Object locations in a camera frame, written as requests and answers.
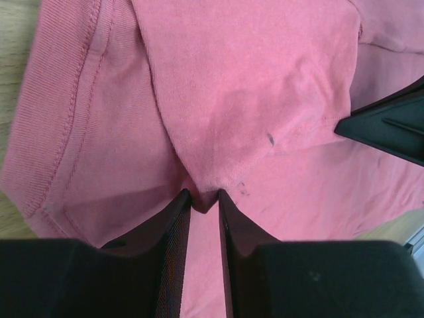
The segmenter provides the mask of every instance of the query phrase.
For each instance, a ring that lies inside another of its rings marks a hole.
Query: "stitched seam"
[[[37,209],[41,208],[43,203],[46,201],[47,193],[50,190],[50,187],[52,186],[52,182],[54,180],[54,177],[56,177],[60,162],[62,161],[62,158],[63,158],[65,147],[66,147],[66,145],[69,141],[69,135],[70,135],[72,123],[74,121],[76,95],[77,95],[77,92],[78,92],[78,84],[80,82],[80,75],[81,75],[83,66],[85,64],[85,59],[87,58],[89,45],[90,45],[92,36],[94,34],[95,26],[97,24],[97,18],[98,18],[98,15],[99,15],[99,10],[100,10],[99,2],[97,0],[93,0],[92,3],[91,3],[91,12],[90,12],[90,16],[89,16],[89,18],[90,18],[89,29],[88,29],[87,34],[85,36],[85,41],[84,41],[83,47],[81,49],[81,53],[79,55],[79,64],[78,64],[77,70],[74,74],[74,83],[73,83],[73,86],[72,86],[72,94],[71,94],[71,98],[70,98],[70,104],[69,104],[69,107],[68,107],[68,118],[66,119],[64,129],[62,131],[61,140],[60,140],[61,145],[59,146],[59,148],[57,149],[57,151],[55,153],[54,168],[53,168],[53,171],[52,171],[50,178],[47,182],[47,185],[44,189],[40,203],[38,205],[36,205],[35,207],[34,206],[29,207],[27,217],[33,215],[35,213],[35,211]]]
[[[108,30],[108,34],[107,34],[106,47],[105,47],[105,49],[104,49],[104,51],[103,51],[103,53],[102,53],[102,55],[101,55],[101,57],[100,57],[100,59],[99,59],[99,63],[98,63],[98,65],[97,65],[97,69],[96,69],[96,71],[95,71],[95,77],[94,77],[94,80],[93,80],[93,83],[92,83],[92,85],[91,85],[91,89],[90,89],[89,102],[88,102],[88,113],[87,113],[87,119],[85,120],[84,133],[83,133],[83,136],[82,136],[81,144],[80,144],[80,146],[79,146],[79,148],[78,148],[78,154],[77,154],[76,160],[75,160],[75,162],[74,162],[74,165],[72,166],[72,170],[71,170],[70,176],[69,176],[69,178],[68,178],[68,182],[67,182],[67,184],[66,184],[64,194],[63,194],[63,196],[62,196],[62,201],[64,201],[64,199],[65,199],[65,195],[66,195],[66,193],[68,192],[68,190],[69,190],[69,188],[70,188],[70,186],[71,186],[71,182],[72,182],[73,176],[74,176],[74,174],[75,174],[75,171],[76,171],[77,165],[78,165],[78,163],[80,162],[80,158],[81,158],[82,150],[83,150],[83,147],[84,147],[84,144],[85,144],[85,139],[86,139],[86,136],[87,136],[87,127],[88,127],[89,120],[90,120],[90,117],[91,117],[91,105],[92,105],[92,103],[93,103],[94,88],[95,88],[95,84],[97,83],[97,79],[98,79],[98,77],[99,77],[100,68],[101,68],[101,65],[102,65],[103,59],[104,59],[104,57],[105,57],[105,53],[106,53],[106,51],[107,51],[107,47],[108,47],[108,45],[109,45],[109,43],[110,43],[110,40],[111,40],[111,33],[112,33],[112,30],[113,30],[113,27],[114,27],[114,18],[115,18],[115,2],[116,2],[115,0],[113,0],[113,2],[112,2],[111,23],[110,23],[110,25],[109,25],[109,30]],[[89,242],[89,240],[88,240],[88,239],[85,237],[85,235],[82,233],[81,229],[80,229],[80,228],[76,225],[76,223],[74,223],[74,222],[71,220],[71,217],[70,217],[69,213],[66,211],[66,209],[64,210],[64,215],[65,215],[65,218],[68,220],[69,224],[70,224],[70,225],[74,228],[74,230],[78,233],[78,235],[80,235],[80,236],[81,236],[81,238],[83,238],[86,242]]]
[[[359,31],[358,31],[358,41],[360,40],[361,36],[362,36],[362,32],[363,32],[363,28],[362,28],[362,19],[361,19],[361,14],[359,12],[358,6],[356,6],[355,3],[353,3],[353,0],[347,0],[351,5],[353,5],[353,7],[356,9],[356,11],[358,12],[359,15]]]
[[[68,214],[68,210],[65,208],[64,209],[64,215],[65,218],[68,220],[69,224],[71,225],[71,227],[75,230],[75,232],[85,241],[85,242],[89,242],[87,240],[87,237],[81,232],[80,228],[77,227],[77,225],[71,220],[69,214]]]
[[[43,216],[44,220],[46,221],[46,224],[54,231],[56,232],[58,237],[68,237],[60,227],[56,225],[56,223],[50,218],[49,214],[47,214],[45,211],[41,210],[41,215]]]

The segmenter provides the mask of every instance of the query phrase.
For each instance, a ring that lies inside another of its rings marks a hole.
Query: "wooden table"
[[[0,0],[1,163],[36,27],[39,2],[40,0]],[[424,211],[416,211],[407,213],[360,238],[390,239],[403,243],[422,225],[424,225]],[[28,237],[34,237],[34,234],[25,225],[14,205],[0,193],[0,239]]]

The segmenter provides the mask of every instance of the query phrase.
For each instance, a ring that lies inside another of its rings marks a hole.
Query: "pink t-shirt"
[[[333,130],[423,74],[422,0],[44,0],[1,188],[101,246],[188,187],[182,317],[224,317],[216,191],[281,240],[422,207],[422,167]]]

